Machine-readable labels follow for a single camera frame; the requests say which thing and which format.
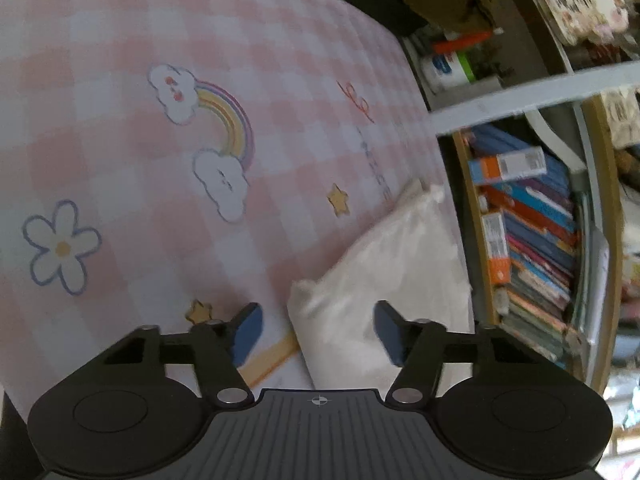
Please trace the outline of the cream white t-shirt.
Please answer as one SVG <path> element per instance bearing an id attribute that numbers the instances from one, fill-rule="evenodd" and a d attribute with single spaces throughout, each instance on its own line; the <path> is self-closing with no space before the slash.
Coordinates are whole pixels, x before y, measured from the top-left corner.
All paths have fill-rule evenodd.
<path id="1" fill-rule="evenodd" d="M 293 283 L 286 306 L 314 388 L 388 391 L 399 370 L 374 330 L 380 300 L 408 321 L 473 333 L 472 287 L 446 199 L 443 186 L 412 180 L 322 278 Z"/>

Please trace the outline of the white orange flat box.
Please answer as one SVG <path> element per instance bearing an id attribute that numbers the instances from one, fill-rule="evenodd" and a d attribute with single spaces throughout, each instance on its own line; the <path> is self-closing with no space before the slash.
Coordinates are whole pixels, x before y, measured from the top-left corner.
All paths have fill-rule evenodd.
<path id="1" fill-rule="evenodd" d="M 482 228 L 488 257 L 489 281 L 493 285 L 508 284 L 511 278 L 511 259 L 503 214 L 483 214 Z"/>

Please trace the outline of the row of leaning books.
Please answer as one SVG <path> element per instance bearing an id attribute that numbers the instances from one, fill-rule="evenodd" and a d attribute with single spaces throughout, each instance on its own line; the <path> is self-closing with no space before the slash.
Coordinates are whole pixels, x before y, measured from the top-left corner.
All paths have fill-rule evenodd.
<path id="1" fill-rule="evenodd" d="M 461 140 L 469 161 L 542 148 L 544 176 L 473 185 L 482 215 L 503 214 L 511 278 L 491 284 L 492 310 L 500 327 L 552 363 L 576 375 L 585 364 L 585 338 L 578 330 L 586 237 L 585 197 L 574 191 L 570 170 L 550 153 L 521 119 L 469 128 Z"/>

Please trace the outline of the pink checkered desk mat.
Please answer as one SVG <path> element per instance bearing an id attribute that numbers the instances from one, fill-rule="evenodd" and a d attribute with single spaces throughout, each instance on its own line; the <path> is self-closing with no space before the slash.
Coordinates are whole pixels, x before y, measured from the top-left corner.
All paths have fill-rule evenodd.
<path id="1" fill-rule="evenodd" d="M 21 414 L 141 325 L 256 301 L 254 388 L 308 377 L 286 315 L 419 179 L 464 271 L 397 37 L 343 0 L 1 0 L 1 385 Z"/>

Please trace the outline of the usmile white orange box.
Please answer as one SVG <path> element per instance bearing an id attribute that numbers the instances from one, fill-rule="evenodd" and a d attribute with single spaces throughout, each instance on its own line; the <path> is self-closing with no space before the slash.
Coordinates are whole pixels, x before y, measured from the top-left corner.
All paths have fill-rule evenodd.
<path id="1" fill-rule="evenodd" d="M 486 185 L 544 176 L 547 163 L 542 148 L 507 152 L 469 161 L 471 180 Z"/>

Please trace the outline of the white tub green lid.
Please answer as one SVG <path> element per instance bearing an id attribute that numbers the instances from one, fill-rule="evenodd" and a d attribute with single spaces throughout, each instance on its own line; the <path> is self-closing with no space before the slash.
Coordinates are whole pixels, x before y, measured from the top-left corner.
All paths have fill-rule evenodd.
<path id="1" fill-rule="evenodd" d="M 471 64 L 464 53 L 432 54 L 420 62 L 422 74 L 434 93 L 466 86 L 476 81 Z"/>

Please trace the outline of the white wooden bookshelf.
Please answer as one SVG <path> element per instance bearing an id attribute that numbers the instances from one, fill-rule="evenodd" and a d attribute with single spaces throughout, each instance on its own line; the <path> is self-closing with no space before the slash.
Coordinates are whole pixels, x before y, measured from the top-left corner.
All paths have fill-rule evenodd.
<path id="1" fill-rule="evenodd" d="M 623 208 L 596 96 L 549 102 L 570 63 L 536 0 L 495 0 L 501 34 L 472 48 L 477 81 L 437 91 L 448 58 L 402 42 L 431 112 L 511 90 L 533 98 L 443 133 L 474 312 L 597 391 L 611 371 L 623 277 Z"/>

